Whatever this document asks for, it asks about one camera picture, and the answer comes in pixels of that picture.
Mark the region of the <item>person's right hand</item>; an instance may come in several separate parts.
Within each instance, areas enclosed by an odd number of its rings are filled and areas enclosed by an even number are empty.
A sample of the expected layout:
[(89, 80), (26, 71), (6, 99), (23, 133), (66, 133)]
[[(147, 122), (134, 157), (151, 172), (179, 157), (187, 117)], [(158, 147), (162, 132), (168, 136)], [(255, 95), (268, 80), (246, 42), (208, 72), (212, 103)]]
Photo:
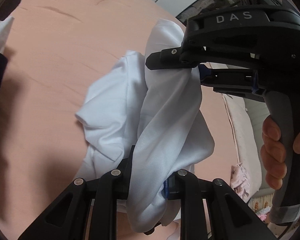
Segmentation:
[[(272, 189), (278, 190), (282, 187), (287, 173), (286, 148), (280, 142), (280, 128), (270, 116), (263, 122), (262, 138), (261, 158), (266, 170), (266, 182)], [(293, 150), (300, 154), (300, 133), (294, 140)]]

